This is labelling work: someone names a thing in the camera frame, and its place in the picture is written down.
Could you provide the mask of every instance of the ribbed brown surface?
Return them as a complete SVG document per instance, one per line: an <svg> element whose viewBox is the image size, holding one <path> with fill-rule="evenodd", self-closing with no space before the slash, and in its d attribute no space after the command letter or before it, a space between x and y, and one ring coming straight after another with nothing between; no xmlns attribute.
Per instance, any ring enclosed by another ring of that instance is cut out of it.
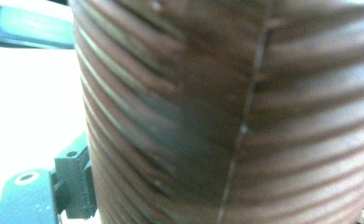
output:
<svg viewBox="0 0 364 224"><path fill-rule="evenodd" d="M364 1L73 0L106 223L353 223Z"/></svg>

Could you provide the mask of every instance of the brown ribbed object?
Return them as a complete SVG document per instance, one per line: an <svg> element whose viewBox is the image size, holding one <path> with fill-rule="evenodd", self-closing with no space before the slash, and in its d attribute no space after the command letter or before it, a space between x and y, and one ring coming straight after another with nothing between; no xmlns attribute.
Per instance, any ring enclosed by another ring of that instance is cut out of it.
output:
<svg viewBox="0 0 364 224"><path fill-rule="evenodd" d="M351 224L364 1L72 0L104 224Z"/></svg>

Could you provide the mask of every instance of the round hole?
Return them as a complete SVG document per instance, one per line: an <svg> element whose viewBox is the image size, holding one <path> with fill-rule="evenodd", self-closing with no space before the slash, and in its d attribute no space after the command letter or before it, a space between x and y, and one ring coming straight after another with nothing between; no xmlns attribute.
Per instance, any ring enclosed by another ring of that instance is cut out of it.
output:
<svg viewBox="0 0 364 224"><path fill-rule="evenodd" d="M36 171L30 171L24 174L17 176L14 180L14 183L17 185L27 185L36 181L39 178L40 174Z"/></svg>
<svg viewBox="0 0 364 224"><path fill-rule="evenodd" d="M76 154L77 154L77 152L75 152L75 151L71 151L71 152L68 152L68 153L66 154L66 156L67 156L67 157L74 157L74 156L76 156Z"/></svg>
<svg viewBox="0 0 364 224"><path fill-rule="evenodd" d="M33 177L33 175L24 175L24 176L20 177L20 181L27 180L27 179L29 179L31 177Z"/></svg>

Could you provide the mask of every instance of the brown coil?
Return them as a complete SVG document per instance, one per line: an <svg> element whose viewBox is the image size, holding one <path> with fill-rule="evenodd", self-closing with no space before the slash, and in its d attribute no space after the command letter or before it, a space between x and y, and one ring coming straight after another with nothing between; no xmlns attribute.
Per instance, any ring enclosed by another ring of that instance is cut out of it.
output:
<svg viewBox="0 0 364 224"><path fill-rule="evenodd" d="M104 224L354 223L364 1L71 6Z"/></svg>

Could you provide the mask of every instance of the brown cylinder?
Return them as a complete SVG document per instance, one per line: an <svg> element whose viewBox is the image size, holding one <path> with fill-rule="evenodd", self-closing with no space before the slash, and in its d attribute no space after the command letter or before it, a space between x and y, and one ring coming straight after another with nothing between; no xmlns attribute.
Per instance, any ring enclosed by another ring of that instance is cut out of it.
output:
<svg viewBox="0 0 364 224"><path fill-rule="evenodd" d="M364 1L70 3L104 224L357 220Z"/></svg>

